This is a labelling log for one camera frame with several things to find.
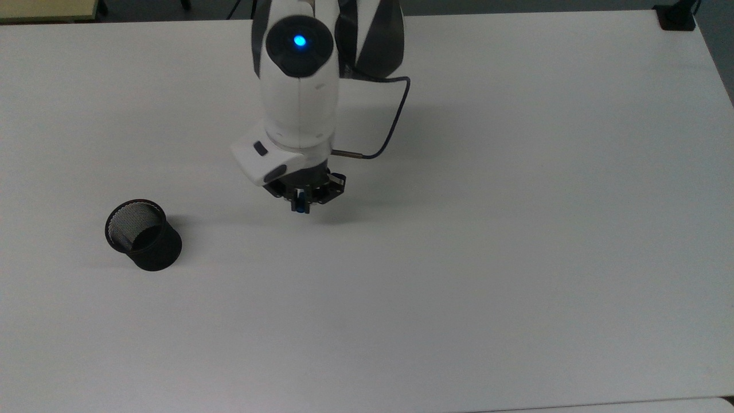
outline wooden table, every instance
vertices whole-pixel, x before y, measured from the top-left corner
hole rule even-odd
[[[2,0],[0,23],[92,20],[98,0]]]

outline circular joint cap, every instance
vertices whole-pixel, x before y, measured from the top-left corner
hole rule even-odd
[[[290,77],[309,77],[331,57],[334,37],[321,21],[293,15],[270,28],[265,47],[283,73]]]

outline black cable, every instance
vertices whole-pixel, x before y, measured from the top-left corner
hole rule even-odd
[[[242,0],[237,0],[237,2],[234,4],[234,7],[232,7],[232,11],[230,12],[229,16],[227,16],[227,20],[232,18],[232,15],[234,14],[234,11],[237,10],[237,6],[239,6],[239,2]]]
[[[382,147],[375,152],[372,155],[365,155],[360,154],[358,152],[349,152],[349,151],[338,151],[334,150],[332,151],[332,155],[337,155],[340,157],[349,157],[349,158],[356,158],[356,159],[375,159],[379,155],[382,154],[382,152],[385,150],[385,148],[388,147],[388,144],[390,143],[390,138],[393,136],[393,132],[395,131],[395,127],[398,125],[398,119],[400,119],[400,113],[403,111],[403,106],[405,105],[405,99],[408,97],[408,92],[410,91],[410,77],[408,76],[400,76],[400,77],[391,77],[387,79],[382,79],[378,77],[371,77],[366,76],[365,74],[359,73],[358,77],[356,77],[356,80],[364,80],[367,82],[375,82],[375,83],[394,83],[394,82],[405,82],[405,91],[403,92],[403,99],[400,100],[400,105],[398,106],[398,110],[395,113],[395,118],[393,119],[393,124],[390,126],[390,131],[388,132],[388,137],[385,138],[385,142],[382,144]]]
[[[250,10],[250,20],[255,19],[255,9],[258,8],[258,0],[252,0],[252,9]]]

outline white tabletop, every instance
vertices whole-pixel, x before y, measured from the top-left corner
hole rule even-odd
[[[734,392],[734,109],[653,11],[416,17],[310,215],[229,145],[249,21],[0,26],[8,412],[466,412]],[[400,85],[342,82],[337,147]],[[103,237],[160,204],[181,258]]]
[[[734,407],[721,398],[653,401],[596,406],[558,407],[522,410],[523,413],[734,413]]]

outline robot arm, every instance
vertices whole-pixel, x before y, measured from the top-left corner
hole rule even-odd
[[[357,24],[360,13],[369,14],[362,20],[368,24]],[[385,34],[388,26],[399,29]],[[390,47],[380,48],[385,43]],[[327,167],[340,75],[359,68],[373,73],[364,76],[387,76],[400,65],[402,49],[397,0],[260,1],[252,54],[265,116],[231,146],[247,178],[298,212],[340,195],[346,177]]]

